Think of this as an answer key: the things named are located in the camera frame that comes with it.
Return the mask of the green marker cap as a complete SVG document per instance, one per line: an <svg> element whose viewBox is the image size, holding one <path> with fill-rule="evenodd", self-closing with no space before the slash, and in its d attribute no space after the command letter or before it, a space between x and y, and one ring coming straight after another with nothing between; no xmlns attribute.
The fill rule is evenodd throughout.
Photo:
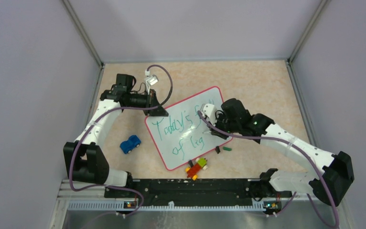
<svg viewBox="0 0 366 229"><path fill-rule="evenodd" d="M231 149L231 148L229 148L229 147L225 147L225 146L223 147L223 150L224 150L224 151L232 151L232 149Z"/></svg>

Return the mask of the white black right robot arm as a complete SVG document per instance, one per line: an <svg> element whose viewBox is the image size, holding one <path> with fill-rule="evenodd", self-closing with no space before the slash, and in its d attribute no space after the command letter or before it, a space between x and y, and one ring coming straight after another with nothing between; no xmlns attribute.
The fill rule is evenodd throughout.
<svg viewBox="0 0 366 229"><path fill-rule="evenodd" d="M262 173L260 190L267 197L278 191L292 191L313 194L327 205L339 206L355 179L349 154L343 151L335 154L313 146L284 130L270 117L251 114L236 98L223 102L220 109L205 104L200 111L209 120L211 135L222 139L234 133L250 137L307 170L294 173L269 169Z"/></svg>

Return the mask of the pink-framed whiteboard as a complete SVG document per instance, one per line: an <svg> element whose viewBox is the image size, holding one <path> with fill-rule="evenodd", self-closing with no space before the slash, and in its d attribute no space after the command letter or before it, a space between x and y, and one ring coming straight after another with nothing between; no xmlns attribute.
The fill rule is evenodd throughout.
<svg viewBox="0 0 366 229"><path fill-rule="evenodd" d="M196 159L217 146L232 140L222 139L209 133L197 111L203 104L221 108L223 103L219 87L213 86L166 108L167 117L147 117L146 127L155 144L165 168L169 171Z"/></svg>

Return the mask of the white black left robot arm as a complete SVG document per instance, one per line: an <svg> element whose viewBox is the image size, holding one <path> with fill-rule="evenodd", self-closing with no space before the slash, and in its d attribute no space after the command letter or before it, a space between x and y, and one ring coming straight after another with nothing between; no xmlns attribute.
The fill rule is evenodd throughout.
<svg viewBox="0 0 366 229"><path fill-rule="evenodd" d="M64 145L64 160L70 180L115 186L116 192L122 197L133 193L134 185L128 181L130 174L111 169L101 146L113 123L127 107L142 110L146 116L169 115L158 101L156 91L151 88L158 82L158 77L149 71L145 74L143 94L133 91L136 84L134 76L117 74L115 84L101 94L97 109L83 132L74 141Z"/></svg>

